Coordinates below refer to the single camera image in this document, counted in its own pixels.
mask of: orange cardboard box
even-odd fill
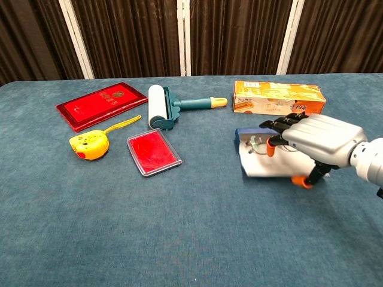
[[[234,112],[288,115],[291,112],[320,114],[326,99],[314,85],[235,81]]]

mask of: yellow tape measure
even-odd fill
[[[107,133],[132,124],[140,118],[141,116],[138,115],[130,120],[115,124],[106,130],[92,130],[82,135],[74,136],[70,138],[69,143],[78,157],[85,160],[95,160],[102,157],[109,149]]]

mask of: yellow strap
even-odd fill
[[[134,118],[131,118],[130,120],[127,120],[127,121],[122,121],[121,123],[118,123],[118,124],[115,124],[109,128],[107,128],[106,130],[104,130],[104,133],[109,133],[111,132],[112,130],[117,130],[117,129],[120,129],[122,127],[125,127],[127,126],[128,124],[132,124],[134,123],[135,121],[138,121],[139,119],[141,118],[140,115],[134,117]]]

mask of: orange fingertip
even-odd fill
[[[304,187],[307,189],[312,188],[312,184],[306,184],[305,181],[307,179],[307,176],[304,175],[296,175],[291,178],[291,181],[293,184],[299,186],[299,187]]]
[[[270,139],[268,139],[266,141],[266,146],[267,146],[266,152],[267,152],[268,156],[272,157],[274,155],[274,152],[275,152],[275,146],[270,144]]]

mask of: robot finger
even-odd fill
[[[298,120],[298,121],[300,121],[300,120],[303,119],[303,118],[308,118],[308,117],[309,117],[309,116],[306,115],[305,112],[301,112],[300,114],[297,114],[296,112],[292,112],[291,114],[288,114],[288,115],[286,116],[286,118],[291,118],[291,119],[293,119],[293,120]]]
[[[280,123],[278,121],[264,121],[259,125],[262,129],[272,129],[278,133],[282,133],[291,127],[289,124]]]
[[[275,152],[275,147],[277,145],[288,145],[288,141],[285,140],[282,135],[277,135],[277,136],[271,136],[268,138],[266,141],[266,152],[269,157],[272,157]]]
[[[320,162],[315,163],[309,176],[294,176],[291,180],[295,185],[305,188],[312,188],[326,173],[329,173],[332,166]]]
[[[279,123],[283,123],[283,124],[288,124],[288,125],[296,124],[299,122],[299,120],[296,120],[295,118],[288,118],[288,117],[280,117],[280,118],[277,118],[275,121]]]

